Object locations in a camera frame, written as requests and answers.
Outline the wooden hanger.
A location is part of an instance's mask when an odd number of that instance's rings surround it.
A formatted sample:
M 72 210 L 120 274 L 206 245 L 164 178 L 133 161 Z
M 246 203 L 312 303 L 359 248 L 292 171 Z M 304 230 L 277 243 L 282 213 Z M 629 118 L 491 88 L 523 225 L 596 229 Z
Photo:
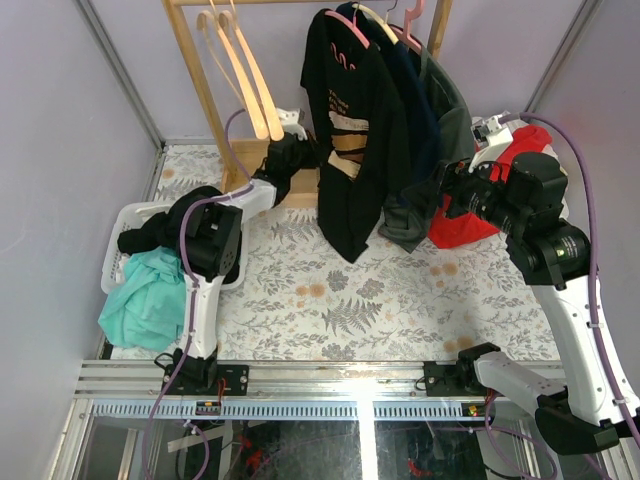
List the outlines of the wooden hanger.
M 229 10 L 220 11 L 214 1 L 209 1 L 209 7 L 197 15 L 196 28 L 203 35 L 209 54 L 223 78 L 248 114 L 256 138 L 265 140 L 269 137 L 269 129 L 257 92 L 231 39 L 230 15 Z M 227 72 L 217 55 L 217 45 L 226 55 L 231 73 Z
M 226 24 L 230 28 L 237 40 L 249 68 L 253 84 L 256 87 L 257 93 L 253 94 L 256 103 L 261 108 L 261 115 L 263 117 L 263 123 L 269 132 L 269 139 L 278 141 L 284 138 L 284 130 L 280 123 L 278 114 L 276 112 L 276 106 L 272 98 L 269 87 L 263 73 L 257 63 L 257 60 L 251 50 L 248 41 L 246 40 L 243 31 L 241 30 L 238 20 L 237 12 L 233 2 L 230 2 L 231 9 L 225 10 L 220 13 L 221 17 L 225 18 Z

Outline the wooden clothes rack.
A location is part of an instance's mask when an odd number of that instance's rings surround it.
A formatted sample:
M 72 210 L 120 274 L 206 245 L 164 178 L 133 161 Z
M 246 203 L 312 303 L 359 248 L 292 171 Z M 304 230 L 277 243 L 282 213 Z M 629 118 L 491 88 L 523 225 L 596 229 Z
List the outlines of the wooden clothes rack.
M 237 4 L 287 4 L 314 3 L 321 1 L 214 1 L 221 5 Z M 248 185 L 248 174 L 241 167 L 258 167 L 267 153 L 267 140 L 236 139 L 228 140 L 228 133 L 221 121 L 213 94 L 201 63 L 193 36 L 191 34 L 183 7 L 206 7 L 209 1 L 162 1 L 169 23 L 173 29 L 177 44 L 191 77 L 195 92 L 203 109 L 211 133 L 223 161 L 221 190 L 229 193 Z M 433 20 L 427 42 L 430 54 L 438 59 L 453 1 L 436 1 Z M 317 183 L 319 173 L 316 170 L 303 169 L 295 173 L 291 180 L 291 190 L 282 201 L 287 208 L 311 208 L 317 205 Z

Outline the pink hanger on rack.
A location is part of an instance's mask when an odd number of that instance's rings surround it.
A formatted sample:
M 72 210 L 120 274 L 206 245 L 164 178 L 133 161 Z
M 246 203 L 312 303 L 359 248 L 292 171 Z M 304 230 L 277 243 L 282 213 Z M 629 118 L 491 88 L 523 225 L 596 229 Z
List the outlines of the pink hanger on rack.
M 406 9 L 404 14 L 404 21 L 402 26 L 391 24 L 391 30 L 395 33 L 397 38 L 410 50 L 416 54 L 420 54 L 423 49 L 422 43 L 416 39 L 412 34 L 413 22 L 418 20 L 425 8 L 424 0 L 416 0 L 415 5 L 412 8 Z

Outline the white garment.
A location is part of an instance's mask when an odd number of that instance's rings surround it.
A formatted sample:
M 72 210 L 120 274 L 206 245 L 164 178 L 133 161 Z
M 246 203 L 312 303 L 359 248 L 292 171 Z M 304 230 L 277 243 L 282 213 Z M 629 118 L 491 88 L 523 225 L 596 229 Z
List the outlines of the white garment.
M 508 176 L 507 167 L 511 165 L 515 156 L 520 153 L 538 152 L 547 154 L 556 160 L 559 159 L 557 153 L 551 146 L 552 137 L 544 127 L 531 125 L 518 115 L 511 115 L 508 111 L 504 111 L 501 114 L 503 113 L 509 114 L 507 126 L 511 130 L 513 141 L 504 153 L 496 160 L 497 162 L 504 164 L 504 170 L 501 174 L 496 172 L 492 173 L 492 180 L 501 178 L 505 181 Z

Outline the red t shirt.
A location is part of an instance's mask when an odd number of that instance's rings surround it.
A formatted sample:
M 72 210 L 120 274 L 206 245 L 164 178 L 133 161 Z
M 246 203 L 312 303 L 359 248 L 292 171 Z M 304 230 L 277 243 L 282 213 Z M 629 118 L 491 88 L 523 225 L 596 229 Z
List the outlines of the red t shirt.
M 504 170 L 504 164 L 502 165 L 502 168 L 494 167 L 491 174 L 494 172 L 501 174 Z M 453 249 L 499 233 L 497 228 L 470 213 L 453 219 L 447 218 L 445 211 L 449 203 L 450 198 L 445 197 L 443 206 L 436 211 L 427 235 L 437 248 Z

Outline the teal cloth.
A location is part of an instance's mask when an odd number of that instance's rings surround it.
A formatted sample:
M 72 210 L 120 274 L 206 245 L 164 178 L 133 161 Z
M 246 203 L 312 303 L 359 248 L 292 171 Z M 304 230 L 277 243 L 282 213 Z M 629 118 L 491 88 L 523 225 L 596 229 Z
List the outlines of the teal cloth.
M 119 348 L 166 350 L 184 328 L 186 286 L 181 260 L 159 247 L 124 264 L 124 283 L 107 296 L 98 323 Z

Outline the navy t shirt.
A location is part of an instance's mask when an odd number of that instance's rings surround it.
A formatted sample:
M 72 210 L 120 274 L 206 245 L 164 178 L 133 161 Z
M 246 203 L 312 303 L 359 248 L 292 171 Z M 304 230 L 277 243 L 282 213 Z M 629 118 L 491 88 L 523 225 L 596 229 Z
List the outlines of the navy t shirt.
M 378 46 L 398 91 L 406 114 L 412 167 L 409 186 L 413 187 L 426 181 L 439 161 L 439 124 L 404 44 L 400 41 L 394 43 L 378 22 L 367 18 L 354 6 L 354 2 L 346 2 L 336 11 L 350 20 L 355 18 L 355 26 Z

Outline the grey t shirt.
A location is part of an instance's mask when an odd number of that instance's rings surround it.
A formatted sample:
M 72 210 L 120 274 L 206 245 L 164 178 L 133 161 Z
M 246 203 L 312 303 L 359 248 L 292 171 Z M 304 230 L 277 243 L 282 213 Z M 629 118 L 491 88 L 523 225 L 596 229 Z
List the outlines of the grey t shirt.
M 442 160 L 459 161 L 472 157 L 475 146 L 471 134 L 471 116 L 457 86 L 428 51 L 416 54 L 408 47 L 405 48 L 439 124 L 438 163 Z M 384 220 L 379 233 L 406 252 L 413 252 L 423 240 L 428 239 L 433 219 L 421 218 L 401 194 L 389 195 L 383 204 L 383 212 Z

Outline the floral table mat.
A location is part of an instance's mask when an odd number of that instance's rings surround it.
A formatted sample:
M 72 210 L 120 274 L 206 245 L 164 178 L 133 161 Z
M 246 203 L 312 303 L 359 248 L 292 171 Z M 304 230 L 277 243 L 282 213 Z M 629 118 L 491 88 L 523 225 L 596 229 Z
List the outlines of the floral table mat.
M 499 235 L 406 252 L 372 234 L 348 263 L 314 209 L 281 206 L 249 222 L 247 253 L 242 284 L 220 297 L 223 360 L 447 360 L 484 342 L 520 361 L 559 357 Z

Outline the black garment in basket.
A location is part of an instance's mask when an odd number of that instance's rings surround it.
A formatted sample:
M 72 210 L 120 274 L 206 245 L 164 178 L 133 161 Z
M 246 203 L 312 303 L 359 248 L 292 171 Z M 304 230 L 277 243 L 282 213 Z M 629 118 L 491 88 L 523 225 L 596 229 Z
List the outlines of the black garment in basket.
M 187 208 L 197 200 L 221 195 L 214 186 L 201 186 L 179 198 L 166 212 L 158 212 L 140 228 L 119 234 L 118 249 L 127 255 L 152 251 L 158 247 L 174 249 L 182 218 Z

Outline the black t shirt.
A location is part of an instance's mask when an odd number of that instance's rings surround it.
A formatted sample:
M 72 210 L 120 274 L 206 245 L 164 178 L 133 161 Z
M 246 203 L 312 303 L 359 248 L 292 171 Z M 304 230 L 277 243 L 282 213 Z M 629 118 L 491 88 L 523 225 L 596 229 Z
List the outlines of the black t shirt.
M 325 239 L 353 263 L 367 249 L 386 198 L 411 178 L 405 109 L 378 48 L 355 71 L 330 50 L 322 9 L 309 26 L 300 85 L 318 144 L 318 225 Z

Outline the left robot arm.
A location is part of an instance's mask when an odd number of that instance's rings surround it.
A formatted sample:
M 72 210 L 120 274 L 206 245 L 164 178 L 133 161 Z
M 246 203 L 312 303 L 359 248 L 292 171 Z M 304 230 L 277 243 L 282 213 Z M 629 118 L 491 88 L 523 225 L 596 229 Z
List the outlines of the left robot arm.
M 221 195 L 199 195 L 186 208 L 176 245 L 185 273 L 184 330 L 172 362 L 164 367 L 164 394 L 208 395 L 226 388 L 217 365 L 217 314 L 225 277 L 242 266 L 244 225 L 278 206 L 290 193 L 295 174 L 318 165 L 317 147 L 311 138 L 287 133 L 269 142 L 245 186 Z

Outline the pink hanger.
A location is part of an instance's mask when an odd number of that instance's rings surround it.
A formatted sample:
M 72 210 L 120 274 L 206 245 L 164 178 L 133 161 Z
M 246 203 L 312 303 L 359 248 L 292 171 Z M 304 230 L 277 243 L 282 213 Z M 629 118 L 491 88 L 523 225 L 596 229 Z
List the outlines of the pink hanger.
M 369 40 L 353 21 L 335 10 L 325 10 L 324 18 L 329 20 L 329 45 L 335 61 L 346 71 L 355 71 L 370 48 Z
M 415 5 L 412 8 L 406 9 L 404 14 L 404 21 L 402 26 L 391 24 L 391 30 L 395 33 L 397 38 L 410 50 L 416 54 L 420 54 L 423 49 L 422 43 L 416 39 L 412 34 L 413 22 L 418 20 L 425 8 L 424 0 L 416 0 Z

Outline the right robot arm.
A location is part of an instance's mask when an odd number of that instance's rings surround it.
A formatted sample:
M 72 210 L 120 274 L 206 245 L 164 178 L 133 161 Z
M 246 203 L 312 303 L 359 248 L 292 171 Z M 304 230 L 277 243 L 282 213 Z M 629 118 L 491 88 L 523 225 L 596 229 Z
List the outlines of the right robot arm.
M 403 197 L 433 218 L 442 197 L 448 214 L 470 213 L 506 236 L 506 251 L 547 318 L 565 380 L 546 380 L 484 343 L 459 353 L 445 379 L 467 394 L 494 391 L 529 413 L 560 455 L 593 454 L 618 445 L 639 425 L 639 398 L 626 382 L 589 283 L 595 266 L 587 235 L 562 218 L 568 179 L 544 153 L 521 153 L 507 176 L 491 180 L 488 161 L 442 161 Z

